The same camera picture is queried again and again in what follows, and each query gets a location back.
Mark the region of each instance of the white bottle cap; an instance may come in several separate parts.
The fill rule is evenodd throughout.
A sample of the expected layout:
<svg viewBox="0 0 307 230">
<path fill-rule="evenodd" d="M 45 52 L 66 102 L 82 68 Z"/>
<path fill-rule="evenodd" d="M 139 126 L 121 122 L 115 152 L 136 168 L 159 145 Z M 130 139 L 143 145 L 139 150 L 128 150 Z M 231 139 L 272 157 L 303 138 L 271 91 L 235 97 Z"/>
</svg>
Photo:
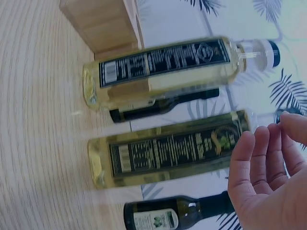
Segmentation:
<svg viewBox="0 0 307 230">
<path fill-rule="evenodd" d="M 240 45 L 244 49 L 244 54 L 240 56 L 246 60 L 246 72 L 265 71 L 280 63 L 279 49 L 272 41 L 244 41 Z"/>
</svg>

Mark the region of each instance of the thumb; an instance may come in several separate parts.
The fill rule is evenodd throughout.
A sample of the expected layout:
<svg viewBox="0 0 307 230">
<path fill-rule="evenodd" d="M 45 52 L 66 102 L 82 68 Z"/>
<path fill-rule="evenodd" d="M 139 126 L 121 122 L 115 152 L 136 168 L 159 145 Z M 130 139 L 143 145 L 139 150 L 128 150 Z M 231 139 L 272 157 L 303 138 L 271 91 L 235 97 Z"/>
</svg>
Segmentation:
<svg viewBox="0 0 307 230">
<path fill-rule="evenodd" d="M 282 130 L 292 139 L 307 145 L 307 118 L 283 112 L 280 116 Z"/>
</svg>

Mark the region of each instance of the olive oil bottle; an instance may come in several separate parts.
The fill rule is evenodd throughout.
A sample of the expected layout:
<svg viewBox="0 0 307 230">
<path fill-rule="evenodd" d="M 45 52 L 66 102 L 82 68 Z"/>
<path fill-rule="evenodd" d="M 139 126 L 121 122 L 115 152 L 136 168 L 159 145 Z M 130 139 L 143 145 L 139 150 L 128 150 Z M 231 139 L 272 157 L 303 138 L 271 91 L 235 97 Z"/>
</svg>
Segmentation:
<svg viewBox="0 0 307 230">
<path fill-rule="evenodd" d="M 97 188 L 148 184 L 229 166 L 242 132 L 245 111 L 156 127 L 88 142 Z"/>
<path fill-rule="evenodd" d="M 279 64 L 275 43 L 239 44 L 208 37 L 95 61 L 83 67 L 83 93 L 89 107 L 118 109 L 129 102 L 175 97 L 182 88 L 210 88 L 232 82 L 238 73 Z"/>
<path fill-rule="evenodd" d="M 124 221 L 127 230 L 186 230 L 203 219 L 234 211 L 227 191 L 199 199 L 179 195 L 127 203 Z"/>
<path fill-rule="evenodd" d="M 184 94 L 172 98 L 152 99 L 139 103 L 131 103 L 128 106 L 110 110 L 110 115 L 115 123 L 125 122 L 142 117 L 165 114 L 171 111 L 178 104 L 197 99 L 206 100 L 209 98 L 218 97 L 219 95 L 219 89 L 212 89 L 191 94 Z"/>
</svg>

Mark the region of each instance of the wooden box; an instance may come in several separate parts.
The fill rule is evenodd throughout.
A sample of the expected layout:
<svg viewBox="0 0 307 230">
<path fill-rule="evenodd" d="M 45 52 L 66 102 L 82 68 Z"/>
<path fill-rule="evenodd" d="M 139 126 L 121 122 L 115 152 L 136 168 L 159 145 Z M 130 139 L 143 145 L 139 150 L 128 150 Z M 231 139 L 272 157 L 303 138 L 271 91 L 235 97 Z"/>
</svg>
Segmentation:
<svg viewBox="0 0 307 230">
<path fill-rule="evenodd" d="M 60 9 L 95 59 L 142 48 L 136 0 L 61 0 Z"/>
</svg>

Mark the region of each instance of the black label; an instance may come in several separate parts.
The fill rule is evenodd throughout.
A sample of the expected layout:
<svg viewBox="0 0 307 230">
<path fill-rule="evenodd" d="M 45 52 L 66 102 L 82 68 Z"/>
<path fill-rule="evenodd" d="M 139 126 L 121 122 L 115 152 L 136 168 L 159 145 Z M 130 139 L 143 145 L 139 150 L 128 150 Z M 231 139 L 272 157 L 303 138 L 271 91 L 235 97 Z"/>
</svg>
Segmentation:
<svg viewBox="0 0 307 230">
<path fill-rule="evenodd" d="M 207 130 L 110 144 L 113 176 L 166 170 L 230 156 L 241 136 L 239 121 Z"/>
<path fill-rule="evenodd" d="M 99 63 L 100 87 L 226 62 L 230 60 L 222 39 L 169 46 Z"/>
</svg>

